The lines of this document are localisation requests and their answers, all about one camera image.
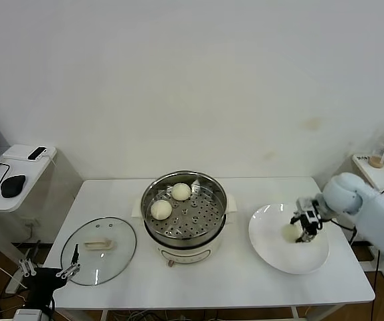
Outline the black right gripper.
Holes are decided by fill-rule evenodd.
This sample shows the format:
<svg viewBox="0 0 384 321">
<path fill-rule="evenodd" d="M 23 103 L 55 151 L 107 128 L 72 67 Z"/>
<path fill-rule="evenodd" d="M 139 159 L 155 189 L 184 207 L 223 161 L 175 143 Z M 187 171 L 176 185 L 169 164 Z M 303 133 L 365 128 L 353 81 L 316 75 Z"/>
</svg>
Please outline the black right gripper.
<svg viewBox="0 0 384 321">
<path fill-rule="evenodd" d="M 300 221 L 303 231 L 295 242 L 309 243 L 316 237 L 316 231 L 322 229 L 320 205 L 316 199 L 301 197 L 297 200 L 296 206 L 298 216 L 291 218 L 290 224 Z"/>
</svg>

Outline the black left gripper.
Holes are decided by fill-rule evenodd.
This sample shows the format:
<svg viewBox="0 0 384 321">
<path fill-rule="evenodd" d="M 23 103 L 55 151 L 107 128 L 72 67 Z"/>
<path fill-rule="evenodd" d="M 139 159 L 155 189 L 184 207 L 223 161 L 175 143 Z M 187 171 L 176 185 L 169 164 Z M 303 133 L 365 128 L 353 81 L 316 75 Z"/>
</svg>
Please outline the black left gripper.
<svg viewBox="0 0 384 321">
<path fill-rule="evenodd" d="M 35 257 L 39 251 L 40 243 L 40 240 L 34 243 L 25 257 L 19 260 L 22 274 L 27 276 L 26 288 L 29 290 L 26 298 L 27 309 L 48 309 L 54 292 L 66 285 L 66 279 L 62 278 L 72 278 L 80 270 L 78 244 L 75 245 L 71 264 L 66 269 L 37 267 Z"/>
</svg>

